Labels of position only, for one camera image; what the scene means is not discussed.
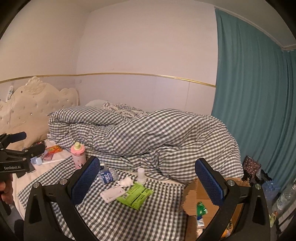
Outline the person's left hand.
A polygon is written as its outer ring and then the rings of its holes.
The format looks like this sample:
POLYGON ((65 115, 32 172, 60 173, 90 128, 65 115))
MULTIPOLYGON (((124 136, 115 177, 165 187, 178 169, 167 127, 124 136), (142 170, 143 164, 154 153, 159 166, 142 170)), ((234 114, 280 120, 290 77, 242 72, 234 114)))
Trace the person's left hand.
POLYGON ((13 176, 8 174, 5 180, 1 179, 0 183, 1 200, 7 205, 11 205, 14 202, 13 198, 13 176))

